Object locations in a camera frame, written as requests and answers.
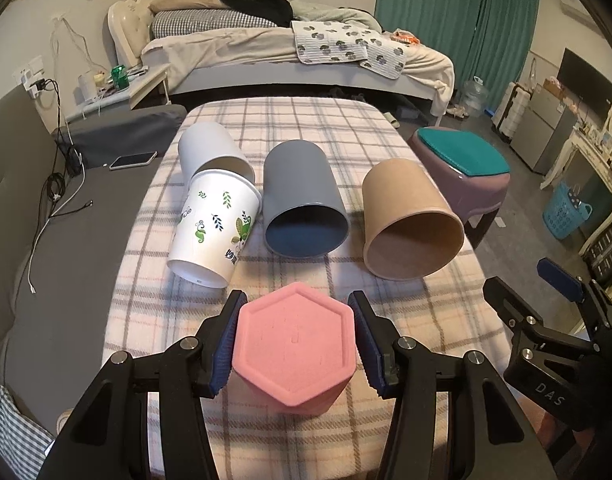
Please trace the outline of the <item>pink hexagonal cup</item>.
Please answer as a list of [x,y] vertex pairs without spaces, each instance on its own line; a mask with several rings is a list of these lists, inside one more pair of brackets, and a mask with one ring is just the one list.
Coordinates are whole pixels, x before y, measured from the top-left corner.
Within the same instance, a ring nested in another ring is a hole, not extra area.
[[357,368],[353,309],[304,283],[248,302],[232,366],[274,411],[322,415]]

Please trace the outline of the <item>grey plastic cup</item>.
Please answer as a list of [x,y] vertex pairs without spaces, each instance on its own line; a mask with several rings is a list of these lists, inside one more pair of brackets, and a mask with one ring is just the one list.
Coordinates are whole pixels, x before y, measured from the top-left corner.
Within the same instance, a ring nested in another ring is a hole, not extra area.
[[263,165],[263,238],[277,255],[306,259],[333,252],[349,232],[327,155],[305,140],[275,146]]

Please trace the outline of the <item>plain white cup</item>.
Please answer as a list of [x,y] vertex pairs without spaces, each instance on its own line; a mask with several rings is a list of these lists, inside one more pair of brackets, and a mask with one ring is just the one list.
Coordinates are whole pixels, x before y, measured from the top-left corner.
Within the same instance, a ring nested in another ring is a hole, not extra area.
[[256,183],[253,166],[228,130],[217,122],[196,122],[187,128],[180,136],[178,153],[186,184],[207,169],[231,171]]

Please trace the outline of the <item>white dressing table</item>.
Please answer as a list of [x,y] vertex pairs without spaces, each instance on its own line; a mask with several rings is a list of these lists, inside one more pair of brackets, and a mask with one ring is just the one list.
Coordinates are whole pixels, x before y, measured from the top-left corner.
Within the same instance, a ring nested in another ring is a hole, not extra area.
[[[612,151],[605,153],[601,148],[597,148],[596,144],[589,139],[589,136],[580,131],[579,128],[573,129],[573,132],[564,141],[558,158],[547,172],[544,180],[541,181],[539,188],[544,190],[549,186],[558,185],[576,155],[580,155],[586,160],[586,163],[612,196],[612,165],[610,164]],[[598,240],[611,223],[612,210],[600,226],[587,237],[583,246],[579,248],[579,257],[586,257],[591,245]]]

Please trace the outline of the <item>purple plastic stool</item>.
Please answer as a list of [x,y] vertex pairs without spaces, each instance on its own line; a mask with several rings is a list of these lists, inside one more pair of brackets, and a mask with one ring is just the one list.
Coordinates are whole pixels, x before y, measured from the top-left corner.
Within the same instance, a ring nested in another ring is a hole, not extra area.
[[477,247],[504,203],[510,186],[510,172],[492,177],[468,177],[432,153],[417,137],[417,131],[411,136],[409,145],[443,193],[452,211],[462,221],[471,245]]

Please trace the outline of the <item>teal stool cushion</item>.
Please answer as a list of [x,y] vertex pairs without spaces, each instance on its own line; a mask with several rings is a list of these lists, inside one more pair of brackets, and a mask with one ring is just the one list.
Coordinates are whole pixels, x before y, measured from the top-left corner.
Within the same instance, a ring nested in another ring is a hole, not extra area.
[[504,156],[473,132],[421,128],[417,130],[417,137],[432,153],[465,176],[492,177],[510,172]]

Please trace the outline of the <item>silver mini fridge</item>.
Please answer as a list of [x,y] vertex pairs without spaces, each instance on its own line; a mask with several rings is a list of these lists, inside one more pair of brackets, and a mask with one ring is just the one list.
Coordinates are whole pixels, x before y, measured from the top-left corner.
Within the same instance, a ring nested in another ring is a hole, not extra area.
[[576,120],[576,114],[564,101],[538,84],[513,134],[511,148],[530,170],[545,176]]

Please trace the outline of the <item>large water jug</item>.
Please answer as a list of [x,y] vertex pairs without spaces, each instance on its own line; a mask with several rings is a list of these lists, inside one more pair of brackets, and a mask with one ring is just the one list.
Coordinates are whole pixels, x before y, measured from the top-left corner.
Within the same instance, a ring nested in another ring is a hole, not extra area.
[[470,117],[480,117],[486,108],[489,90],[481,77],[473,76],[463,84],[460,105]]

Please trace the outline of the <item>grey sofa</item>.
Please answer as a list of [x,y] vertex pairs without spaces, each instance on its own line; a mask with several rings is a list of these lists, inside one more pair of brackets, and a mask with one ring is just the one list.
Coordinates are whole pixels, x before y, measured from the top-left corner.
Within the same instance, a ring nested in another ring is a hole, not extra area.
[[23,88],[0,99],[0,385],[46,429],[100,368],[124,248],[157,170],[108,166],[121,155],[163,156],[186,114],[172,104],[76,122],[85,172],[48,219],[46,180],[62,156]]

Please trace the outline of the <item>white air conditioner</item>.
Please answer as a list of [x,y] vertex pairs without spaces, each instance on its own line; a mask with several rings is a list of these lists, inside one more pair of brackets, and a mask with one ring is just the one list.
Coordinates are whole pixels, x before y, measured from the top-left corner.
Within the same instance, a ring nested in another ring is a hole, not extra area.
[[579,0],[559,0],[562,12],[579,23],[584,23],[588,27],[594,27],[596,22]]

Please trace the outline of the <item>white patterned blanket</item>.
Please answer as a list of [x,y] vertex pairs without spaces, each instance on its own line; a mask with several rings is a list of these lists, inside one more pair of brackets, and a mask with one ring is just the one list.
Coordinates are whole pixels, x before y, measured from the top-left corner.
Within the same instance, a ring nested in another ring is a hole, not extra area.
[[292,21],[291,27],[300,63],[356,63],[391,80],[398,79],[405,68],[403,47],[372,29],[341,22],[302,21]]

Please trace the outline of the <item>light green duvet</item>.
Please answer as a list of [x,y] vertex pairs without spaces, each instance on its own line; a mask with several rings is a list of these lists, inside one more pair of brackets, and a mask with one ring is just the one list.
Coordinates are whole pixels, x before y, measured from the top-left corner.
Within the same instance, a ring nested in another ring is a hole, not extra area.
[[297,21],[356,23],[376,32],[383,32],[379,21],[364,10],[335,8],[335,6],[301,0],[289,0],[289,4]]

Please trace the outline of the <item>black clothing pile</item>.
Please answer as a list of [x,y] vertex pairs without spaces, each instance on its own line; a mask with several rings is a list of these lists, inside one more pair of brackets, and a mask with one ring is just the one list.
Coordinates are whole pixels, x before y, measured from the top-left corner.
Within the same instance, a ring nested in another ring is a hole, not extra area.
[[271,21],[279,27],[291,26],[294,19],[289,0],[220,0],[237,12]]

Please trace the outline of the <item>bed with beige sheet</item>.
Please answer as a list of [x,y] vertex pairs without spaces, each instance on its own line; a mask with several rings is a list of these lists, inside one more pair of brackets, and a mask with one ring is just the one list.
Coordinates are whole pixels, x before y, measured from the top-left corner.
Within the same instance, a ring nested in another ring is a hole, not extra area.
[[389,79],[344,58],[339,63],[306,60],[295,36],[285,28],[227,28],[149,41],[141,60],[168,66],[175,93],[263,84],[312,84],[414,96],[431,102],[431,114],[446,113],[455,70],[451,59],[433,49],[399,44],[399,77]]

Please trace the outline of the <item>white padded headboard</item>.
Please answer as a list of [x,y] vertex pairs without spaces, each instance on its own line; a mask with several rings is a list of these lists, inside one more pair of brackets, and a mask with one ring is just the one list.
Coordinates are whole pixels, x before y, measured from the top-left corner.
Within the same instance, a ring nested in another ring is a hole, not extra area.
[[141,54],[150,41],[150,24],[154,18],[149,6],[154,1],[117,1],[108,9],[107,26],[119,65],[131,68],[142,63]]

